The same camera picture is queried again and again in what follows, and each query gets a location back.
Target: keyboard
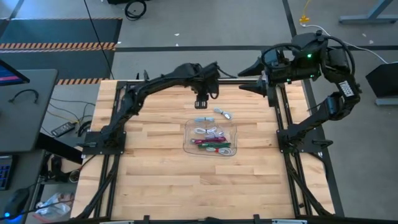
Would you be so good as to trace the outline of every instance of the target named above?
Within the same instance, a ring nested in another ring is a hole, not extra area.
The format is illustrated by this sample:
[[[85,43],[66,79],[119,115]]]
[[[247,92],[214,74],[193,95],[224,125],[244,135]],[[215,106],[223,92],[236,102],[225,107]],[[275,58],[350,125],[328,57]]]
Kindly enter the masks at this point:
[[[14,156],[0,156],[0,190],[7,190],[11,183]]]

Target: plastic bag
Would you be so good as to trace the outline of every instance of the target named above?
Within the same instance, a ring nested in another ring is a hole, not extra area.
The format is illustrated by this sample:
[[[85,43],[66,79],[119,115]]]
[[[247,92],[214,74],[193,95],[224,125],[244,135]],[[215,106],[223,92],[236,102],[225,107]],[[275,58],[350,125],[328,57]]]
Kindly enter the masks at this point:
[[[73,193],[56,193],[45,202],[39,202],[36,208],[44,207],[54,203],[56,205],[39,209],[35,212],[34,217],[42,222],[53,222],[64,215],[68,214],[72,207],[72,201],[75,198]]]

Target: orange striped tape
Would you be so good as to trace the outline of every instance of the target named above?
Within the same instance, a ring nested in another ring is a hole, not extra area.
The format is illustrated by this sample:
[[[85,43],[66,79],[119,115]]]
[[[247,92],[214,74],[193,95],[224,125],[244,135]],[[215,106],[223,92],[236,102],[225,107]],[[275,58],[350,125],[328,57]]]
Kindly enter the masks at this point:
[[[101,48],[90,48],[90,49],[48,49],[48,50],[0,50],[1,53],[36,53],[36,52],[76,52],[76,51],[89,51],[89,50],[101,50]],[[104,50],[113,50],[114,47],[107,47]]]
[[[72,78],[60,79],[57,85],[84,85],[84,84],[99,84],[102,80],[109,80],[108,78]]]
[[[102,42],[102,48],[114,48],[116,43]],[[101,48],[97,42],[85,43],[2,43],[0,49],[97,49]]]
[[[85,19],[90,19],[89,17],[87,18],[14,18],[12,20],[85,20]],[[93,20],[95,19],[123,19],[121,17],[99,17],[99,18],[92,18]]]

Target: concrete floor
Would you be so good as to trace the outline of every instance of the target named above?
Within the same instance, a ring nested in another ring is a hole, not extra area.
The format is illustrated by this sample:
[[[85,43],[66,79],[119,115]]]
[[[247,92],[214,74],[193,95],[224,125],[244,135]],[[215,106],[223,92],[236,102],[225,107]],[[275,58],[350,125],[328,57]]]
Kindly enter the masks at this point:
[[[0,17],[11,13],[16,0],[0,0]],[[112,6],[100,0],[87,0],[93,17],[124,17],[124,5]],[[311,24],[324,27],[336,37],[357,45],[398,45],[398,24],[343,26],[338,17],[365,14],[377,0],[312,1],[307,10]],[[147,14],[138,21],[123,20],[118,47],[165,47],[201,45],[273,45],[290,41],[282,1],[255,0],[153,0]],[[289,0],[298,33],[298,19],[305,0]],[[386,12],[397,13],[398,1]],[[17,17],[88,17],[82,0],[25,0]],[[398,52],[377,52],[387,61],[398,61]],[[398,220],[398,165],[396,127],[398,107],[377,107],[365,76],[382,62],[367,52],[354,52],[356,78],[364,93],[361,102],[346,119],[327,122],[323,127],[329,147],[338,190],[347,217]],[[236,74],[250,66],[259,52],[118,52],[114,57],[116,79],[132,79],[146,69],[151,78],[171,72],[184,62],[210,63],[217,60],[226,72]],[[317,103],[335,91],[324,79],[313,83]],[[53,97],[94,102],[98,85],[56,86]],[[80,116],[83,104],[54,103]],[[67,113],[58,114],[71,117]],[[65,121],[47,115],[43,126],[51,130]],[[58,188],[46,190],[52,195]]]

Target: clear plastic bag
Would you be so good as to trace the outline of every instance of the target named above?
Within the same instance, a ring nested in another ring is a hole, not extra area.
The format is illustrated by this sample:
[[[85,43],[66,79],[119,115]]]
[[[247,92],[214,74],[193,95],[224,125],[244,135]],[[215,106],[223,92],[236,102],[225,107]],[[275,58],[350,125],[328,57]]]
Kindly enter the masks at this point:
[[[39,202],[36,208],[58,203],[47,208],[38,209],[34,217],[42,222],[53,222],[68,214],[72,207],[74,193],[56,193],[45,202]]]
[[[205,148],[200,148],[197,144],[193,143],[193,139],[206,139],[208,133],[198,134],[195,132],[196,128],[202,128],[204,130],[210,130],[216,128],[215,133],[223,133],[226,141],[230,143],[230,151],[227,154],[222,154],[216,151],[207,151]],[[183,148],[187,153],[192,153],[196,155],[206,155],[206,156],[233,156],[238,150],[236,144],[236,125],[231,122],[215,122],[215,121],[202,121],[195,122],[195,120],[189,120],[185,123],[185,137]]]

